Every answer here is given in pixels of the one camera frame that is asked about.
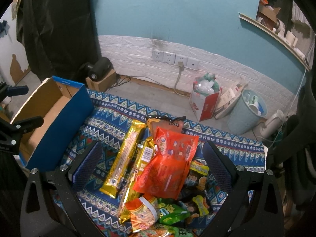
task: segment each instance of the blue cardboard box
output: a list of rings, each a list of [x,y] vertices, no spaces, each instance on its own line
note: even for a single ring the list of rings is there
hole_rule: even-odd
[[[12,122],[42,116],[44,124],[23,135],[20,158],[27,169],[55,170],[68,144],[93,111],[82,83],[51,77],[33,92]]]

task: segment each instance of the blue wall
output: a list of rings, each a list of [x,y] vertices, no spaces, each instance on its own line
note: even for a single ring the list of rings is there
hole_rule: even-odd
[[[297,91],[303,66],[239,12],[255,18],[259,0],[94,0],[98,35],[177,42],[220,54]]]

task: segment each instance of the black chair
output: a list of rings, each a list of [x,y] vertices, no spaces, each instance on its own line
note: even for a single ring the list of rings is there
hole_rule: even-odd
[[[285,127],[282,141],[268,151],[266,166],[274,172],[283,163],[287,196],[297,208],[304,208],[316,191],[316,69],[306,74],[296,115]]]

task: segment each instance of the blue gripper pad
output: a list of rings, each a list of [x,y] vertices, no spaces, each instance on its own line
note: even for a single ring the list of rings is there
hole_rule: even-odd
[[[202,152],[203,157],[221,190],[227,192],[228,194],[231,193],[233,189],[232,176],[219,159],[214,149],[206,142],[203,145]]]
[[[97,142],[96,144],[94,144],[90,152],[86,155],[82,163],[78,166],[78,169],[72,175],[71,182],[72,190],[74,192],[79,192],[83,190],[95,167],[97,166],[101,156],[102,145],[100,142]]]

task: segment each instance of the red and white box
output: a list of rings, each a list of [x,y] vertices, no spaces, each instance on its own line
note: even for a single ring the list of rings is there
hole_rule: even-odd
[[[222,88],[219,88],[219,92],[204,96],[192,90],[189,102],[194,111],[198,121],[210,119],[215,111],[218,97],[222,94]]]

